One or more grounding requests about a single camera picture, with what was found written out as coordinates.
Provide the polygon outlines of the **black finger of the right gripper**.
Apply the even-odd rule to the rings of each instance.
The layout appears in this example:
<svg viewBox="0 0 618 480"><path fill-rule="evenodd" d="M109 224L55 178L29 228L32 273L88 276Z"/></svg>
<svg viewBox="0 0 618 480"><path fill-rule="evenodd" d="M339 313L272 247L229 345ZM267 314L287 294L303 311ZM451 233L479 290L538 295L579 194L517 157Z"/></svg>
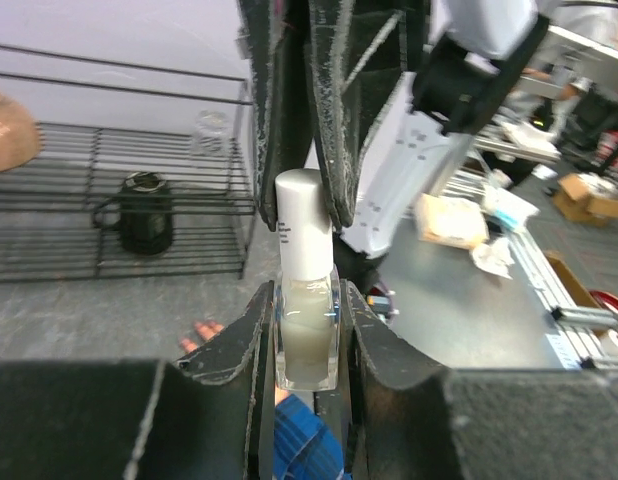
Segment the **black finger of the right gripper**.
<svg viewBox="0 0 618 480"><path fill-rule="evenodd" d="M311 1L310 70L318 160L329 215L337 229L353 223L360 177L359 91L346 86L353 1Z"/></svg>
<svg viewBox="0 0 618 480"><path fill-rule="evenodd" d="M304 167L313 141L304 58L309 5L240 1L238 6L253 87L254 200L264 223L275 231L275 179Z"/></svg>

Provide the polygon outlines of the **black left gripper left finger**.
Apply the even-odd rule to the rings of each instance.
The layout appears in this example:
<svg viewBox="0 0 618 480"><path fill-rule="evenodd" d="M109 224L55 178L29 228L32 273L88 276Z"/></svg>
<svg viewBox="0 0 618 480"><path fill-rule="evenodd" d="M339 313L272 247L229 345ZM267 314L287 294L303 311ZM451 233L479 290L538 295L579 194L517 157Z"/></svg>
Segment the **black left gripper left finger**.
<svg viewBox="0 0 618 480"><path fill-rule="evenodd" d="M268 479L274 287L197 351L0 361L0 479Z"/></svg>

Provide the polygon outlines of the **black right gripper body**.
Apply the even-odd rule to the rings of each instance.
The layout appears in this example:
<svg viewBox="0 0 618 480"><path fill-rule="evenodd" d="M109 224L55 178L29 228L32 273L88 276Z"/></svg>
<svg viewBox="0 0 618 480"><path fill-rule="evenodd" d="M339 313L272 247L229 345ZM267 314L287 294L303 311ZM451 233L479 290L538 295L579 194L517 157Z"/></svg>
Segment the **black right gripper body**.
<svg viewBox="0 0 618 480"><path fill-rule="evenodd" d="M431 16L431 1L356 1L347 73L418 71L426 58Z"/></svg>

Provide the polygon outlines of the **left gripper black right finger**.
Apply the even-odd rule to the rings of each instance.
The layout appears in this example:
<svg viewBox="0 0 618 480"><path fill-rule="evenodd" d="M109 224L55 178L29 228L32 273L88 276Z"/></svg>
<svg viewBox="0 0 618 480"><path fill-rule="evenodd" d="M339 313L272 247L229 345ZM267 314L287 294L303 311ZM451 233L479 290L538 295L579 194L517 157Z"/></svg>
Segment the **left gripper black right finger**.
<svg viewBox="0 0 618 480"><path fill-rule="evenodd" d="M618 479L618 370L463 370L341 285L350 453L364 479Z"/></svg>

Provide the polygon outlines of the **white nail polish brush cap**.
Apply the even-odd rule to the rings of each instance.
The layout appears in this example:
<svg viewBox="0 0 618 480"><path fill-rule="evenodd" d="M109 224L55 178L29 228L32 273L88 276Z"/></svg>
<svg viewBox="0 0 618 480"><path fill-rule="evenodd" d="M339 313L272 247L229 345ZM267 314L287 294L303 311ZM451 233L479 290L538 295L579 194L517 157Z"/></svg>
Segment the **white nail polish brush cap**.
<svg viewBox="0 0 618 480"><path fill-rule="evenodd" d="M296 281L327 277L333 269L332 222L319 170L294 169L275 179L281 270Z"/></svg>

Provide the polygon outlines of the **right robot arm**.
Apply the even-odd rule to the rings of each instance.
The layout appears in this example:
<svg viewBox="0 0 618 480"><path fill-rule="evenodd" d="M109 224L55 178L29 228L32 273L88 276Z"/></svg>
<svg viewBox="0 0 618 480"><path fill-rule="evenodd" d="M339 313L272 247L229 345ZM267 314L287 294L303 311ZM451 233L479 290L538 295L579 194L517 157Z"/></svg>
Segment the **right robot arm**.
<svg viewBox="0 0 618 480"><path fill-rule="evenodd" d="M542 43L549 19L533 1L449 1L431 41L428 1L242 1L251 67L254 200L269 228L274 187L315 152L328 215L349 233L363 158L401 77L412 73L409 125L448 138L491 119Z"/></svg>

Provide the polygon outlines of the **blue plaid sleeved forearm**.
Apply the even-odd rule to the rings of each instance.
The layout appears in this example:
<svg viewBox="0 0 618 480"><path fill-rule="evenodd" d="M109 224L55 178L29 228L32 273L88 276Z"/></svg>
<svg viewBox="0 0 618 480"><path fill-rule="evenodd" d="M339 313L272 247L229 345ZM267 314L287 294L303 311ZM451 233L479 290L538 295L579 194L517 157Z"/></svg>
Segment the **blue plaid sleeved forearm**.
<svg viewBox="0 0 618 480"><path fill-rule="evenodd" d="M274 479L351 479L340 443L296 395L275 388Z"/></svg>

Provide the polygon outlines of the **person's bare hand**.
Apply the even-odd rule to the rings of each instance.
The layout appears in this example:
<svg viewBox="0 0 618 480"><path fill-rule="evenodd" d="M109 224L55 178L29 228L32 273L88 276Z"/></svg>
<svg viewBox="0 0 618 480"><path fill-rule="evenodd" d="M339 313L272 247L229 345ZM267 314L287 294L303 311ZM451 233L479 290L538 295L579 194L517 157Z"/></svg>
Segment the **person's bare hand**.
<svg viewBox="0 0 618 480"><path fill-rule="evenodd" d="M193 324L193 330L197 337L194 340L189 337L183 337L179 341L179 346L185 354L192 353L204 343L212 340L223 329L224 326L215 321L197 321Z"/></svg>

